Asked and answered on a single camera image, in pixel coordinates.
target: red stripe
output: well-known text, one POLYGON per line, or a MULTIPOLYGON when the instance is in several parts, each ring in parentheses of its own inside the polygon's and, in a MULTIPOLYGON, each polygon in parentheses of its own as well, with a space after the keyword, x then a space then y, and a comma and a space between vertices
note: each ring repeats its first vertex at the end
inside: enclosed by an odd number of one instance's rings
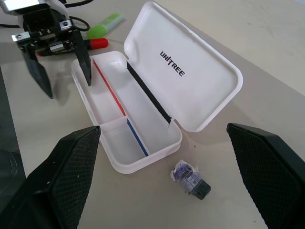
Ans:
POLYGON ((122 107, 120 101, 119 101, 118 98, 115 96, 115 94, 114 94, 112 88, 110 87, 110 85, 109 85, 109 83, 107 82, 107 80, 106 80, 105 76, 103 75, 103 73, 100 71, 100 69, 99 69, 99 67, 97 66, 95 60, 93 60, 93 64, 94 64, 94 66, 96 67, 96 69, 97 69, 97 71, 99 72, 99 74, 101 75, 102 79, 104 80, 106 86, 108 87, 108 90, 109 90, 110 93, 112 94, 114 100, 116 101, 116 103, 117 103, 117 105, 119 106, 120 110, 122 111, 123 115, 126 116, 126 113, 125 113, 125 111, 124 111, 124 109, 123 109, 123 107, 122 107))

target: black stripe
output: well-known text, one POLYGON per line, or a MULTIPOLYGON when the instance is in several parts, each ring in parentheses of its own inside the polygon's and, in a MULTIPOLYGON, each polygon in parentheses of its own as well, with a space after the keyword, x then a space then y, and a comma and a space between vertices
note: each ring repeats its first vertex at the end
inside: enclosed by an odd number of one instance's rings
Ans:
POLYGON ((148 87, 145 85, 143 80, 140 78, 138 73, 131 67, 131 65, 127 62, 127 69, 130 72, 130 74, 135 78, 135 80, 138 82, 140 87, 143 89, 143 91, 147 94, 148 98, 151 100, 151 102, 154 104, 154 106, 158 109, 160 114, 162 114, 163 118, 169 123, 171 123, 172 118, 167 114, 167 112, 163 109, 161 104, 158 102, 158 100, 154 97, 152 92, 148 89, 148 87))

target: open case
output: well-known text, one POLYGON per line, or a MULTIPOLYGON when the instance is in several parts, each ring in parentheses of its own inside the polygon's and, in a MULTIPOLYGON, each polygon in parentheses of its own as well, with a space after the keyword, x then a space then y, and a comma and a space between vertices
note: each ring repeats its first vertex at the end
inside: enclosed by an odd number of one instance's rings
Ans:
POLYGON ((92 57, 88 87, 76 61, 72 75, 112 166, 132 173, 180 147, 238 93, 241 72, 155 2, 146 3, 124 51, 92 57))

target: case lid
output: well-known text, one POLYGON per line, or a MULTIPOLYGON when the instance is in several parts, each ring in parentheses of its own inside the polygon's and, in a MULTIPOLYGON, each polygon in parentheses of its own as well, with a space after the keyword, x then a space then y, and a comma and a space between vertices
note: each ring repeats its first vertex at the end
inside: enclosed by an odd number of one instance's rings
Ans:
POLYGON ((243 84, 236 66, 155 2, 143 6, 124 50, 162 107, 189 132, 207 126, 243 84))

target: blue stripe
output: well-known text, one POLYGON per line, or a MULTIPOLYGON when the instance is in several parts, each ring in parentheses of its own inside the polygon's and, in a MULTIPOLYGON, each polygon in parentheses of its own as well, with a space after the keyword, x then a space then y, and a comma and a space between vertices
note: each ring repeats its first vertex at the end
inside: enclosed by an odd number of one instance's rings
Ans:
POLYGON ((128 119, 127 119, 127 124, 128 124, 128 126, 129 126, 129 128, 132 130, 132 133, 133 133, 135 139, 137 139, 137 142, 139 143, 139 145, 140 145, 142 151, 144 152, 145 156, 148 156, 148 153, 146 152, 146 150, 145 150, 145 148, 144 148, 142 142, 140 141, 140 139, 139 139, 137 133, 135 132, 135 130, 134 130, 132 124, 129 122, 128 119))

